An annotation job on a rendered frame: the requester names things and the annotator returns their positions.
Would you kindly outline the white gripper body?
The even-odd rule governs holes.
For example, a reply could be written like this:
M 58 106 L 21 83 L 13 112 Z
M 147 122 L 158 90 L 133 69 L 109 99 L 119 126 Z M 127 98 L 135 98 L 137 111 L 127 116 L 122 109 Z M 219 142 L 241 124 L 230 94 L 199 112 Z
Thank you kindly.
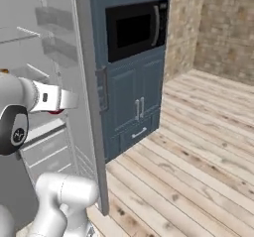
M 60 110 L 74 109 L 78 105 L 78 95 L 68 90 L 61 90 Z

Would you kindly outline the blue drawer front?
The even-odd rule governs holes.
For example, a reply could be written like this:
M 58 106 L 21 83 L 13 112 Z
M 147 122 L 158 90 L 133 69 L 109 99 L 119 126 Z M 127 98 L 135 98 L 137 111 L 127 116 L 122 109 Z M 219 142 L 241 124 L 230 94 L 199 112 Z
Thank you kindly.
M 128 128 L 120 135 L 120 150 L 122 152 L 128 150 L 130 147 L 149 135 L 155 129 L 157 123 L 158 115 L 153 114 L 151 117 L 146 118 L 139 124 Z

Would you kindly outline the clear fridge door bin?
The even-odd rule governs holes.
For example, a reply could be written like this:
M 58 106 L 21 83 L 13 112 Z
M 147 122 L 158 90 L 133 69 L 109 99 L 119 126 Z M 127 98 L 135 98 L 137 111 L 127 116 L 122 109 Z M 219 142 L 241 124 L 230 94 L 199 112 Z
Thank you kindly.
M 42 47 L 44 54 L 58 65 L 70 68 L 78 65 L 76 46 L 59 38 L 43 38 Z
M 60 28 L 69 32 L 73 31 L 72 13 L 54 7 L 36 8 L 36 19 L 39 26 L 46 29 Z

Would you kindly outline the white fridge drawer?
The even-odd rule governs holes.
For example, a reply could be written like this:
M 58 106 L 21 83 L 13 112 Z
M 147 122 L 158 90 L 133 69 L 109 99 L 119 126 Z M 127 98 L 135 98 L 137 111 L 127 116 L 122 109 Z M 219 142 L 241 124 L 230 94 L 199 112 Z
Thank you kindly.
M 60 118 L 31 130 L 21 156 L 32 182 L 45 172 L 74 173 L 65 122 Z

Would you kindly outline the blue cupboard unit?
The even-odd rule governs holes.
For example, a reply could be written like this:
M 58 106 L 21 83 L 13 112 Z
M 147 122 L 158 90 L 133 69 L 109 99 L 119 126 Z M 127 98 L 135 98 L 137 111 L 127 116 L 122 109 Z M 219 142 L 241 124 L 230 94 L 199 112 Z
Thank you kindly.
M 159 128 L 170 0 L 90 0 L 105 160 Z

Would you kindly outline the blue cupboard door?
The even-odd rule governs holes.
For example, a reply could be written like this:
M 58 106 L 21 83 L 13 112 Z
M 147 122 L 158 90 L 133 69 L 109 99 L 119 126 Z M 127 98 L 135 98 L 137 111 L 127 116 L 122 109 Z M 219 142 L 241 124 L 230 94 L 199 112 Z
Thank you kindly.
M 110 128 L 116 134 L 136 121 L 137 68 L 126 65 L 115 69 L 110 85 Z
M 144 117 L 160 105 L 163 59 L 149 58 L 141 65 L 141 97 L 145 98 Z

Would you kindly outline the black microwave oven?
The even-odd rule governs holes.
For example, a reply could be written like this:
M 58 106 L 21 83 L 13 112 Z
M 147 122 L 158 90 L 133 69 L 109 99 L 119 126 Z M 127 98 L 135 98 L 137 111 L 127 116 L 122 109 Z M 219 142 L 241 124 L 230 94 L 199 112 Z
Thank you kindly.
M 152 47 L 155 34 L 154 6 L 160 13 L 160 31 Z M 108 61 L 115 62 L 163 46 L 166 41 L 168 1 L 156 0 L 105 10 Z

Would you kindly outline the grey fridge door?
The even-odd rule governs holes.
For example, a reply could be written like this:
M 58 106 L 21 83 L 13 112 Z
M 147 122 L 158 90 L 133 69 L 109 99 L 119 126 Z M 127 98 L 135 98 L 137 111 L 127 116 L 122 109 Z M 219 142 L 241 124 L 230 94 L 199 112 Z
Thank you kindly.
M 58 65 L 58 75 L 66 90 L 78 94 L 78 107 L 66 113 L 74 172 L 95 180 L 99 188 L 98 210 L 109 213 L 108 188 L 104 160 L 100 106 L 97 93 L 96 63 L 89 0 L 41 0 L 42 7 L 54 7 L 72 13 L 73 31 L 44 28 L 47 38 L 56 37 L 76 46 L 78 65 Z

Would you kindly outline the clear fridge shelf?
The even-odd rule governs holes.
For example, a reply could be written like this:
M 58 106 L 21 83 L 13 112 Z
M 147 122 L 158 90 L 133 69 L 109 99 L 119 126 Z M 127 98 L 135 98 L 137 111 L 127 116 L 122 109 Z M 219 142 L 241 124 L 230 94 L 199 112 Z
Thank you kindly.
M 0 28 L 0 45 L 40 37 L 39 33 L 21 27 Z

